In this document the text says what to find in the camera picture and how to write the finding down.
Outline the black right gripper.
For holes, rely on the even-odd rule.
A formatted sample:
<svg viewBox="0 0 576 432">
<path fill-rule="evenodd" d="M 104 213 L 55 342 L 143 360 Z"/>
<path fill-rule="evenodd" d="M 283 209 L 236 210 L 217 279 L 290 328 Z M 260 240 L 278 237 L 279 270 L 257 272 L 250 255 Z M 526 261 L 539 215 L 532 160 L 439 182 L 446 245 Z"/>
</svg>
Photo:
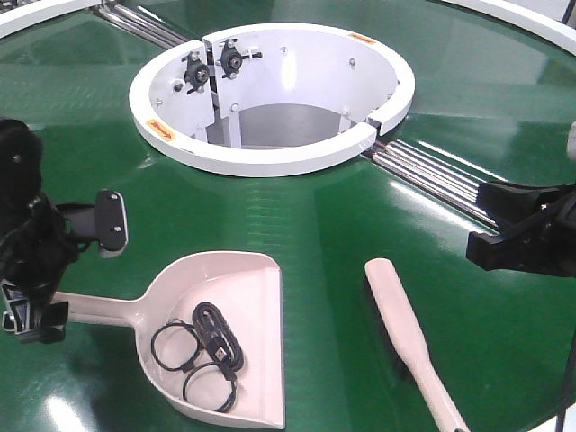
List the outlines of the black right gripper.
<svg viewBox="0 0 576 432">
<path fill-rule="evenodd" d="M 470 232 L 465 257 L 486 271 L 514 270 L 575 276 L 575 186 L 534 186 L 490 181 L 476 204 L 499 228 L 497 235 Z"/>
</svg>

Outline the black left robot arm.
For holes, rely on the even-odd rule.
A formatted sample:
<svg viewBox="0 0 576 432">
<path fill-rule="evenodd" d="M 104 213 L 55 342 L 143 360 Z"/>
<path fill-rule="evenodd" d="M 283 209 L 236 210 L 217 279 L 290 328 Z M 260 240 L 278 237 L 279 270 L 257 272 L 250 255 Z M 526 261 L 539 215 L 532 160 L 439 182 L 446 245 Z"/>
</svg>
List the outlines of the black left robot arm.
<svg viewBox="0 0 576 432">
<path fill-rule="evenodd" d="M 55 204 L 41 190 L 41 139 L 26 124 L 1 120 L 1 292 L 4 328 L 22 342 L 56 343 L 70 321 L 132 327 L 141 344 L 164 329 L 183 328 L 198 337 L 215 330 L 210 307 L 225 311 L 234 330 L 283 334 L 282 277 L 277 263 L 264 254 L 211 251 L 177 259 L 162 270 L 135 300 L 59 292 L 67 267 L 92 243 L 101 253 L 117 256 L 128 244 L 122 195 L 104 189 L 94 204 Z M 208 280 L 263 268 L 271 287 L 263 294 L 241 296 L 239 283 L 201 301 L 192 284 L 198 272 Z"/>
</svg>

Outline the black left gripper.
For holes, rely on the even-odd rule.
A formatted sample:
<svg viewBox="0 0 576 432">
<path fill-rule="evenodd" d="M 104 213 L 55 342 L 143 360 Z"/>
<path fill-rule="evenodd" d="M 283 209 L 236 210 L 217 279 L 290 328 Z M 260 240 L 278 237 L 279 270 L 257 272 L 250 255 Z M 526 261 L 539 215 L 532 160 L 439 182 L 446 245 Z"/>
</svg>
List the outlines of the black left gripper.
<svg viewBox="0 0 576 432">
<path fill-rule="evenodd" d="M 47 195 L 38 194 L 1 236 L 2 329 L 23 343 L 64 340 L 68 303 L 52 300 L 78 255 L 66 219 Z"/>
</svg>

